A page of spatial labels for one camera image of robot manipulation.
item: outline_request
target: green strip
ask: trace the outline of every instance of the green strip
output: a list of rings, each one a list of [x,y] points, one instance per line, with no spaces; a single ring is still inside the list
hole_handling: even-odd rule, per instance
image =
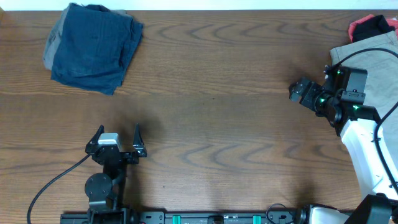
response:
[[[181,224],[181,216],[173,215],[173,224]]]
[[[261,216],[253,215],[253,224],[261,224]]]

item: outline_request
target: cable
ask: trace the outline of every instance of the cable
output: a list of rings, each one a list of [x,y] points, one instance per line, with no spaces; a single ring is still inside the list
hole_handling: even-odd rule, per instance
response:
[[[269,210],[270,210],[272,207],[274,207],[275,205],[280,205],[280,206],[286,208],[286,206],[283,205],[283,204],[281,204],[281,203],[275,203],[275,204],[272,204],[272,205],[267,209],[267,211],[266,211],[266,218],[267,218],[267,220],[268,220],[271,224],[276,224],[276,223],[274,223],[274,221],[272,221],[272,220],[269,218],[268,213],[269,213]],[[294,222],[294,215],[293,215],[291,212],[289,212],[289,211],[287,211],[287,212],[293,217],[293,218],[292,218],[293,220],[292,220],[291,222],[286,223],[286,224],[291,224],[291,223]]]
[[[357,54],[360,54],[360,53],[363,53],[363,52],[374,51],[374,50],[387,52],[387,53],[392,54],[392,55],[395,56],[396,58],[398,58],[398,54],[397,54],[397,53],[395,53],[395,52],[393,52],[393,51],[391,51],[391,50],[388,50],[388,49],[382,49],[382,48],[363,49],[363,50],[359,50],[359,51],[354,52],[354,53],[350,54],[349,56],[345,57],[343,60],[339,61],[337,64],[335,64],[334,66],[332,66],[329,70],[330,70],[330,71],[333,71],[334,69],[336,69],[337,67],[339,67],[344,61],[346,61],[347,59],[349,59],[350,57],[352,57],[352,56],[354,56],[354,55],[357,55]],[[388,178],[389,178],[390,181],[391,181],[392,187],[395,189],[395,191],[396,191],[397,194],[398,194],[398,185],[397,185],[397,182],[395,181],[394,177],[392,176],[391,171],[390,171],[390,169],[388,168],[388,165],[387,165],[387,163],[386,163],[386,160],[384,159],[383,153],[382,153],[381,148],[380,148],[380,145],[379,145],[379,140],[378,140],[379,138],[378,138],[378,136],[377,136],[377,132],[379,131],[379,128],[380,128],[381,124],[388,118],[388,116],[390,116],[390,114],[391,114],[397,107],[398,107],[398,102],[397,102],[397,103],[386,113],[386,115],[384,115],[384,117],[378,122],[376,128],[374,129],[373,135],[374,135],[374,144],[375,144],[375,146],[376,146],[377,153],[379,154],[380,161],[381,161],[381,163],[382,163],[382,165],[383,165],[383,167],[384,167],[384,170],[386,170],[386,174],[387,174]]]
[[[39,198],[39,196],[45,191],[45,189],[47,189],[47,187],[49,187],[52,183],[54,183],[56,180],[58,180],[59,178],[61,178],[62,176],[64,176],[65,174],[69,173],[70,171],[72,171],[74,168],[78,167],[81,163],[83,163],[87,158],[89,158],[91,155],[88,154],[87,156],[85,156],[84,158],[82,158],[78,163],[76,163],[75,165],[73,165],[71,168],[65,170],[63,173],[61,173],[60,175],[56,176],[56,178],[52,179],[48,184],[46,184],[42,190],[40,190],[37,195],[35,196],[35,198],[33,198],[32,203],[30,203],[29,209],[27,211],[27,215],[26,215],[26,219],[27,219],[27,223],[28,224],[32,224],[32,222],[30,221],[30,213],[32,213],[32,209],[33,209],[33,205],[35,204],[36,200]]]

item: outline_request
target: blue cloth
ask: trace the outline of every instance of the blue cloth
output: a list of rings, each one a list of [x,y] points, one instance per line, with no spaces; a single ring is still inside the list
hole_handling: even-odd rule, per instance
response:
[[[71,4],[51,79],[112,95],[121,86],[142,34],[142,24],[104,6]]]

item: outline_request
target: black cloth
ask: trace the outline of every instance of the black cloth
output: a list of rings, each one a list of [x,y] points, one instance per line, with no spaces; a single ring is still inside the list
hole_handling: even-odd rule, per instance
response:
[[[383,15],[375,16],[365,22],[356,25],[353,32],[353,42],[364,40],[380,34],[386,34],[394,31],[393,26],[389,26]]]
[[[72,4],[54,56],[51,79],[112,95],[121,86],[142,24],[104,6]]]

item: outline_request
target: folded cloth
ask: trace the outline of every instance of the folded cloth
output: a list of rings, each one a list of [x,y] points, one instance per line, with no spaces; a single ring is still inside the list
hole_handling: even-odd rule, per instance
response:
[[[368,48],[384,48],[398,53],[398,40],[394,31],[377,35],[353,44],[330,50],[332,64],[338,63],[349,54]],[[365,84],[364,105],[374,106],[382,118],[398,101],[398,59],[381,51],[370,51],[357,54],[347,61],[344,66],[366,69],[368,78]],[[384,140],[398,167],[398,111],[392,113],[383,122]]]
[[[64,9],[62,11],[60,19],[55,23],[55,25],[52,28],[52,30],[47,38],[47,41],[45,43],[44,53],[43,53],[43,63],[44,63],[44,67],[48,70],[52,69],[52,64],[54,61],[55,53],[57,52],[58,46],[61,43],[63,23],[68,14],[69,7],[70,7],[70,4],[66,9]],[[101,11],[100,9],[102,9],[102,10],[106,9],[103,6],[101,6],[103,8],[100,8],[100,6],[96,6],[96,5],[86,6],[86,8],[91,8],[91,7],[92,7],[92,9],[98,9],[99,11]],[[129,14],[126,14],[125,10],[110,10],[110,11],[113,13],[122,15],[122,16],[130,16]]]
[[[357,42],[375,35],[386,34],[394,29],[398,35],[398,21],[385,19],[383,15],[375,17],[370,14],[352,22],[348,28],[348,35],[351,42]]]
[[[70,4],[51,79],[112,95],[141,39],[142,24],[103,6]]]

